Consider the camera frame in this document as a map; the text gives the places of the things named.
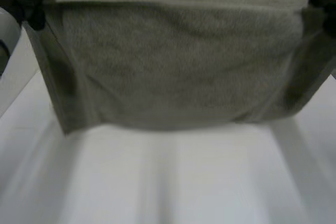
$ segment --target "gray towel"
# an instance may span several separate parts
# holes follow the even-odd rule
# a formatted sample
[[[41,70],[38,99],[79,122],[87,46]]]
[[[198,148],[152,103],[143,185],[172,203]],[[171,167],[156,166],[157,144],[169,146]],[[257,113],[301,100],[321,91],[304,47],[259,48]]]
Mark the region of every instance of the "gray towel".
[[[27,27],[66,133],[256,122],[303,108],[335,66],[307,0],[56,0]]]

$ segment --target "white surface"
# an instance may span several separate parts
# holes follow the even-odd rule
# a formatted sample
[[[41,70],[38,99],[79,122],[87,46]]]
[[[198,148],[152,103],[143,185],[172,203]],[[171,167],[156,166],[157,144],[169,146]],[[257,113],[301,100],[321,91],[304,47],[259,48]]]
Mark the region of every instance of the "white surface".
[[[64,137],[40,73],[0,118],[0,223],[329,224],[336,81],[292,119]]]
[[[24,29],[20,40],[0,78],[0,117],[38,71],[33,49]]]

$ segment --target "gray cylinder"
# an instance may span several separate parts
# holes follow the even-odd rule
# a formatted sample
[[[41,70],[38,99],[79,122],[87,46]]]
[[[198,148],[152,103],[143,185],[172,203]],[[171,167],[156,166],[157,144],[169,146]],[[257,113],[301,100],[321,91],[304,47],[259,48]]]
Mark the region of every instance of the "gray cylinder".
[[[21,27],[15,18],[0,7],[0,41],[11,55],[20,39]]]

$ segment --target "black clip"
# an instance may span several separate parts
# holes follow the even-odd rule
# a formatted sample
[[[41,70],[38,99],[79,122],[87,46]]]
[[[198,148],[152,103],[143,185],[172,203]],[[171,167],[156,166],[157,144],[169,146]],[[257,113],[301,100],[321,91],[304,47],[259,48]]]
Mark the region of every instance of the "black clip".
[[[309,0],[309,4],[324,9],[327,17],[323,29],[329,36],[336,38],[336,0]]]

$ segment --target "towel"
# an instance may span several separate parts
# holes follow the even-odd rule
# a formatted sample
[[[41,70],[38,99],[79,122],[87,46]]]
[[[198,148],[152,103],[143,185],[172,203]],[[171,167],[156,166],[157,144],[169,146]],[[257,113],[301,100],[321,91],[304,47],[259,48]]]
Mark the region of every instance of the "towel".
[[[291,116],[335,67],[308,0],[51,0],[26,25],[65,133]]]

